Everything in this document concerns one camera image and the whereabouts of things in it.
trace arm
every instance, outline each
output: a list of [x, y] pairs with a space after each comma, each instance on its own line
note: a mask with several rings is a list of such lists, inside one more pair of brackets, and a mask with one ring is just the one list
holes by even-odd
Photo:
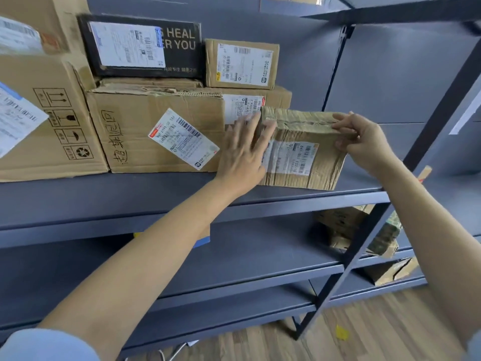
[[466, 345], [481, 329], [481, 244], [419, 183], [391, 150], [380, 126], [357, 114], [335, 114], [336, 129], [359, 138], [338, 148], [375, 176], [389, 195], [419, 264]]
[[102, 360], [115, 359], [182, 265], [202, 230], [265, 175], [262, 155], [275, 124], [264, 129], [251, 149], [259, 119], [260, 114], [249, 124], [240, 120], [226, 133], [214, 180], [108, 259], [39, 327], [75, 335], [91, 345]]

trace person's left arm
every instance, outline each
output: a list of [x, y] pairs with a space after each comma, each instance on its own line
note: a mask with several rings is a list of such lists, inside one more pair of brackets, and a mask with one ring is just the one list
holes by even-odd
[[214, 180], [175, 207], [108, 259], [66, 297], [39, 328], [61, 330], [86, 341], [102, 360], [117, 357], [200, 233], [265, 174], [262, 155], [275, 125], [252, 147], [260, 114], [226, 133]]

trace shelving unit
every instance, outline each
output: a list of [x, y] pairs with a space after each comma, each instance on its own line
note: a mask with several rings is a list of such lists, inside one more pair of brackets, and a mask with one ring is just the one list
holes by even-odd
[[[276, 0], [88, 3], [93, 13], [199, 22], [204, 38], [280, 44], [277, 82], [292, 90], [293, 109], [354, 110], [380, 123], [410, 170], [433, 166], [427, 189], [481, 235], [481, 166], [473, 163], [481, 162], [473, 160], [481, 118], [448, 136], [481, 91], [479, 36], [406, 27], [481, 19], [480, 0], [336, 12]], [[419, 7], [424, 11], [413, 12]], [[471, 151], [463, 161], [453, 147]], [[131, 238], [125, 233], [145, 230], [212, 177], [102, 174], [0, 184], [0, 343], [40, 322]], [[348, 251], [326, 247], [311, 212], [363, 204], [376, 206]], [[191, 251], [122, 355], [307, 313], [302, 322], [295, 318], [302, 337], [326, 307], [424, 284], [420, 271], [380, 287], [359, 274], [387, 261], [365, 250], [392, 209], [379, 182], [349, 157], [333, 192], [256, 187], [214, 221], [211, 242]], [[398, 242], [394, 259], [413, 256], [404, 234]]]

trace floor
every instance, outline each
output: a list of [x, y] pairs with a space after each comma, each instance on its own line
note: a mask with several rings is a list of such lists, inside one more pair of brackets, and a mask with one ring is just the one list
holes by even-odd
[[[348, 332], [336, 337], [336, 327]], [[292, 320], [251, 327], [185, 347], [175, 361], [460, 360], [464, 353], [428, 286], [327, 309], [302, 341]], [[165, 356], [172, 349], [166, 349]], [[158, 352], [129, 361], [161, 361]]]

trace black logo on label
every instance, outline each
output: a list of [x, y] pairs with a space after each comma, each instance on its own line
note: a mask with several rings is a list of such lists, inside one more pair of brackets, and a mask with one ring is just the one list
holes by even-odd
[[88, 149], [84, 148], [84, 147], [77, 148], [75, 152], [76, 152], [77, 155], [80, 156], [80, 157], [84, 157], [84, 158], [85, 158], [85, 157], [90, 156], [90, 151], [89, 151]]

